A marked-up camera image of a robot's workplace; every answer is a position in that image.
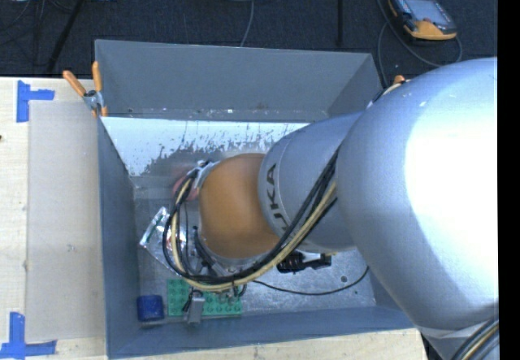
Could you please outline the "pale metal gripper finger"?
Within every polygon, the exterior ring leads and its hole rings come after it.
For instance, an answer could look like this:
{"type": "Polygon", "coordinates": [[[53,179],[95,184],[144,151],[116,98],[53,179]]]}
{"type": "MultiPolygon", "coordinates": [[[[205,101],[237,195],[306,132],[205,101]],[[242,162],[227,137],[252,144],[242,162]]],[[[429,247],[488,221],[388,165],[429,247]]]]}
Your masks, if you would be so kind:
{"type": "Polygon", "coordinates": [[[184,319],[187,324],[199,324],[202,320],[206,299],[203,295],[192,295],[185,310],[184,319]]]}

